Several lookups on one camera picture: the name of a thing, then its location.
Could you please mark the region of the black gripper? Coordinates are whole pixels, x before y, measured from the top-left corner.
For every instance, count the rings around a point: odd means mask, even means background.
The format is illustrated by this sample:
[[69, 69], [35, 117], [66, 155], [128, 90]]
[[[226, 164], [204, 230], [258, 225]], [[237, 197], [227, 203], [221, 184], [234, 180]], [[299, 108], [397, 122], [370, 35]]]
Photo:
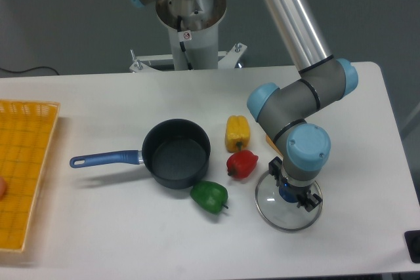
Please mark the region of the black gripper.
[[313, 180], [300, 181], [289, 175], [283, 161], [279, 157], [273, 158], [268, 164], [268, 172], [275, 178], [280, 196], [287, 202], [297, 202], [298, 208], [311, 212], [323, 203], [323, 199], [316, 193], [311, 193]]

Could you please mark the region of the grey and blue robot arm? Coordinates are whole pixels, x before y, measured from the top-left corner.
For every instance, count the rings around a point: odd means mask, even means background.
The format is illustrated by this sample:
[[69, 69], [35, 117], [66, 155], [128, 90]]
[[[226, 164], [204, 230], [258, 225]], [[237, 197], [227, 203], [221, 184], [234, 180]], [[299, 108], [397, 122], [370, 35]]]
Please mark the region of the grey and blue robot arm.
[[[311, 192], [315, 177], [330, 151], [327, 133], [306, 122], [308, 116], [342, 99], [358, 85], [352, 64], [336, 59], [326, 45], [305, 0], [265, 0], [299, 79], [280, 88], [267, 83], [256, 88], [247, 107], [282, 159], [269, 164], [280, 196], [312, 211], [322, 198]], [[226, 0], [131, 0], [136, 7], [156, 6], [168, 29], [176, 70], [219, 68], [217, 27]]]

